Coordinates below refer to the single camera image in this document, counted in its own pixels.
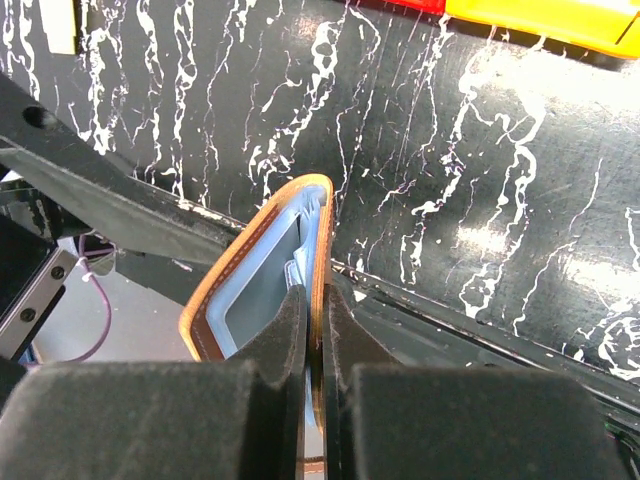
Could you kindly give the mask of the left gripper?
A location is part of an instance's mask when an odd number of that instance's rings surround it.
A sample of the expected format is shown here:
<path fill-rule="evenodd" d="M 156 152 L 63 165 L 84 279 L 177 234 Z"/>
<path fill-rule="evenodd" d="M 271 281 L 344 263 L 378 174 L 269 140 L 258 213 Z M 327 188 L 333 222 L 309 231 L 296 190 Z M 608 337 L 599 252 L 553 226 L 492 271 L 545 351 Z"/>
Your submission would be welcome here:
<path fill-rule="evenodd" d="M 80 220 L 120 248 L 201 264 L 214 263 L 242 228 L 128 176 L 122 159 L 99 154 L 8 77 L 1 143 L 2 165 L 26 180 L 1 182 L 4 358 L 23 356 L 62 298 L 76 260 L 58 241 L 79 235 Z"/>

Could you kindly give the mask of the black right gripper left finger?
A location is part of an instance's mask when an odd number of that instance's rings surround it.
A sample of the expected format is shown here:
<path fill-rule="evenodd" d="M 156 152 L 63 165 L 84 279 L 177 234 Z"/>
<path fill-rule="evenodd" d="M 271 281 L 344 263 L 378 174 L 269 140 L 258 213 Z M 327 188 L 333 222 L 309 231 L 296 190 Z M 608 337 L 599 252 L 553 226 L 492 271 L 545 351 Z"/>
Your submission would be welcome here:
<path fill-rule="evenodd" d="M 50 364 L 1 414 L 5 479 L 300 479 L 306 295 L 224 362 Z"/>

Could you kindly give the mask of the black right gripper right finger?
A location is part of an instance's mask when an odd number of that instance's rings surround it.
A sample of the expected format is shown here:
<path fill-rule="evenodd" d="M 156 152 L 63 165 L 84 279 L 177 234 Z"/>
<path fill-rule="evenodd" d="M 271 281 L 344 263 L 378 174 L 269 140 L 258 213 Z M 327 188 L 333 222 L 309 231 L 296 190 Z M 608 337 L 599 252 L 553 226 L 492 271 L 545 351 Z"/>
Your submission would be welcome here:
<path fill-rule="evenodd" d="M 330 479 L 626 479 L 594 398 L 534 369 L 400 364 L 327 287 L 325 474 Z"/>

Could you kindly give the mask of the brown leather card holder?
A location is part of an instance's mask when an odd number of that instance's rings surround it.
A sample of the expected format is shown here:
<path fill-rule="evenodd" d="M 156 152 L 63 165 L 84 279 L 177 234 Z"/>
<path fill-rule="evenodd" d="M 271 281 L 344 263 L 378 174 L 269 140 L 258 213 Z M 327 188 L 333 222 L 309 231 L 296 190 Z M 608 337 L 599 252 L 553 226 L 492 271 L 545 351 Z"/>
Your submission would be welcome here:
<path fill-rule="evenodd" d="M 281 187 L 204 276 L 179 320 L 193 360 L 219 365 L 264 333 L 286 294 L 301 288 L 309 349 L 303 423 L 318 430 L 325 423 L 320 337 L 333 190 L 323 174 L 302 175 Z"/>

